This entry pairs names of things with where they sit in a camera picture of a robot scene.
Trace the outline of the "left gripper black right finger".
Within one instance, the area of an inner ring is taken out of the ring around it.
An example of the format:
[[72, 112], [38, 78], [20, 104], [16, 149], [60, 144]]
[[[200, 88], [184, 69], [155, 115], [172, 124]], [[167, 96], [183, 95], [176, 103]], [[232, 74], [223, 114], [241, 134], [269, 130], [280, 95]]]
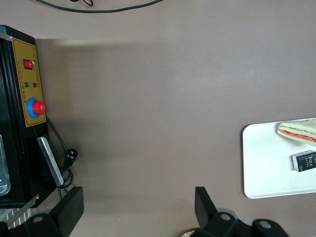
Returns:
[[205, 187], [195, 189], [195, 215], [199, 224], [197, 237], [245, 237], [247, 225], [237, 214], [226, 208], [217, 208]]

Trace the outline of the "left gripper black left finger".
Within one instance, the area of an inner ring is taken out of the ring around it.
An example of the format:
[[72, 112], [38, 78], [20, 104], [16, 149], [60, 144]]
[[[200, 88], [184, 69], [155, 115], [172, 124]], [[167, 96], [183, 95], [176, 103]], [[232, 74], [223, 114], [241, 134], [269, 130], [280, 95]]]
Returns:
[[84, 213], [83, 187], [73, 187], [48, 213], [26, 223], [28, 237], [68, 237]]

